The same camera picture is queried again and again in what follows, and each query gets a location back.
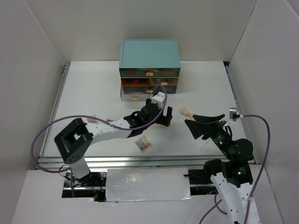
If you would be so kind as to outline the pink eyeshadow palette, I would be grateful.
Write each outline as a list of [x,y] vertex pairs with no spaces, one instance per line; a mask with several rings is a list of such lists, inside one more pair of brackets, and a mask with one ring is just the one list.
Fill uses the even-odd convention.
[[87,122],[88,123],[93,123],[93,124],[97,124],[97,119],[95,119],[97,116],[96,115],[91,115],[92,118],[87,118]]

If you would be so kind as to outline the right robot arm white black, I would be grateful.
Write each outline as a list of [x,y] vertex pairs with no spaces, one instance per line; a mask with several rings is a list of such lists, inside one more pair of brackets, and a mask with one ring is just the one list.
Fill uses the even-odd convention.
[[259,224],[261,222],[255,200],[249,161],[253,160],[253,145],[247,139],[232,140],[225,131],[224,115],[206,117],[194,115],[185,123],[194,139],[211,140],[227,161],[214,159],[205,162],[203,177],[213,183],[224,203],[231,224]]

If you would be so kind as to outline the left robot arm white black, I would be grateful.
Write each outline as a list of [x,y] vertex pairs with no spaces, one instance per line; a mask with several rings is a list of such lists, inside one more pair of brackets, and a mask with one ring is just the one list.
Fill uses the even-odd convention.
[[91,173],[84,155],[90,145],[111,140],[127,139],[138,136],[147,129],[143,125],[151,122],[169,126],[172,119],[172,107],[167,107],[166,115],[164,109],[154,103],[152,99],[146,100],[146,105],[140,111],[135,111],[124,118],[113,121],[109,125],[102,122],[88,123],[82,118],[76,118],[69,123],[54,138],[55,144],[66,165],[73,171],[73,177],[80,186],[91,184],[95,176]]

